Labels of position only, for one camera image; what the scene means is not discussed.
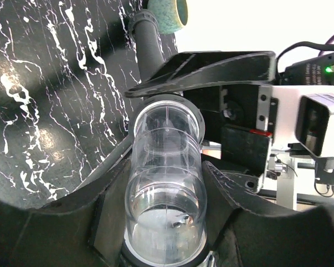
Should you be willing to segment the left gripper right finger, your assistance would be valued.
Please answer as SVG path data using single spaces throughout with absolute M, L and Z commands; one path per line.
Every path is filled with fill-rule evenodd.
M 202 164 L 207 235 L 218 266 L 334 266 L 334 205 L 295 211 Z

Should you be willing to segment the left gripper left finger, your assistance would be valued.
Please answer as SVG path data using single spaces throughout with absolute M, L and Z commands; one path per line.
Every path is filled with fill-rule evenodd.
M 130 166 L 40 209 L 0 201 L 0 266 L 118 266 Z

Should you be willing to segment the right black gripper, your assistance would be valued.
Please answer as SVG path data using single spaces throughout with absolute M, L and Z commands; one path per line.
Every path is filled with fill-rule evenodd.
M 184 91 L 200 109 L 205 141 L 221 145 L 222 171 L 242 173 L 242 186 L 258 193 L 267 174 L 278 100 L 272 51 L 182 52 L 170 57 L 146 81 L 125 92 L 127 98 Z

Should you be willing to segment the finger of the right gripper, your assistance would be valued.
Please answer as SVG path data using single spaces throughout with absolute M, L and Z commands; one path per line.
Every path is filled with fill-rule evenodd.
M 89 176 L 76 187 L 73 192 L 79 190 L 80 188 L 92 183 L 93 181 L 99 179 L 103 174 L 107 173 L 113 167 L 115 167 L 131 150 L 132 140 L 130 136 L 126 136 L 105 158 L 99 166 L 94 169 Z

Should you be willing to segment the clear plastic canister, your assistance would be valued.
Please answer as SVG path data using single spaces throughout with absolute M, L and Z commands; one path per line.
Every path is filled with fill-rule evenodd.
M 188 265 L 205 247 L 203 126 L 198 109 L 172 95 L 146 100 L 134 119 L 124 238 L 139 265 Z

